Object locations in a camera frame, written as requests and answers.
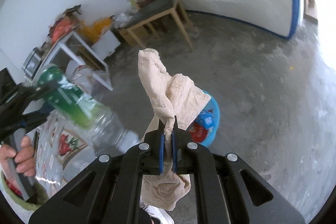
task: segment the wooden chair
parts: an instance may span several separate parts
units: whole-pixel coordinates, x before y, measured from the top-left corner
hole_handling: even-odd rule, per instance
[[[124,28],[129,32],[129,34],[134,38],[134,40],[139,44],[140,47],[145,48],[145,45],[139,39],[139,37],[137,37],[133,30],[142,25],[147,25],[151,29],[153,34],[158,39],[160,39],[151,22],[165,15],[171,14],[181,33],[183,34],[185,40],[188,42],[190,49],[193,50],[189,35],[186,32],[183,23],[177,13],[177,9],[179,9],[187,24],[192,25],[180,0],[155,0],[146,5],[142,5],[141,8],[138,5],[138,8],[139,11],[132,17],[132,19],[126,24]]]

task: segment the concrete floor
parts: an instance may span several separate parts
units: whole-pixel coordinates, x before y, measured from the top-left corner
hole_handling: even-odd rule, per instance
[[[221,120],[210,150],[237,153],[310,221],[336,184],[336,73],[331,47],[308,21],[290,41],[246,24],[190,14],[194,52],[171,24],[149,42],[167,71],[182,73],[217,100]],[[124,46],[107,62],[114,90],[104,98],[126,128],[143,136],[153,111],[137,72],[139,49]],[[196,223],[194,190],[169,212]]]

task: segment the blue basket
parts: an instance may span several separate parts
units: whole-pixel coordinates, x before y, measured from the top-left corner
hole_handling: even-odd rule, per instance
[[[205,147],[209,147],[214,141],[216,137],[217,129],[219,127],[219,122],[221,120],[221,112],[219,110],[219,106],[216,100],[212,96],[208,104],[205,106],[205,108],[203,108],[203,110],[211,110],[211,109],[212,109],[212,119],[215,125],[212,128],[209,128],[207,137],[205,138],[203,142],[201,142],[201,145],[204,145]]]

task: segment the finger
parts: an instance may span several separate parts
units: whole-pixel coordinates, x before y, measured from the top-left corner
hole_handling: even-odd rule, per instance
[[[7,158],[14,158],[16,151],[8,144],[1,145],[0,148],[0,160],[6,160]]]
[[[16,171],[18,173],[24,173],[24,172],[27,172],[29,169],[34,168],[34,167],[35,167],[35,160],[34,160],[34,158],[30,158],[29,160],[26,160],[23,163],[20,163],[16,167]]]
[[[17,164],[24,162],[25,160],[30,159],[34,155],[34,147],[29,146],[23,148],[15,157],[15,162]]]
[[[30,168],[28,171],[25,171],[25,172],[24,172],[24,175],[25,175],[26,177],[32,177],[32,176],[36,175],[36,170],[35,170],[35,168]]]
[[[24,136],[22,138],[22,141],[21,141],[21,147],[25,148],[25,147],[29,147],[31,145],[32,145],[32,142],[31,142],[30,138],[28,136]]]

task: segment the crumpled fabric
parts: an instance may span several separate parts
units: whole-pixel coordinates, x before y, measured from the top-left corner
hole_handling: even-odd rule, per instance
[[[207,105],[211,96],[196,87],[187,76],[170,76],[160,60],[159,53],[154,49],[139,51],[138,69],[141,83],[154,110],[154,117],[146,133],[157,130],[159,120],[165,124],[163,173],[160,176],[144,175],[141,195],[144,203],[172,211],[176,202],[185,196],[191,187],[189,175],[177,175],[172,171],[171,133],[175,116],[179,128],[186,130]]]

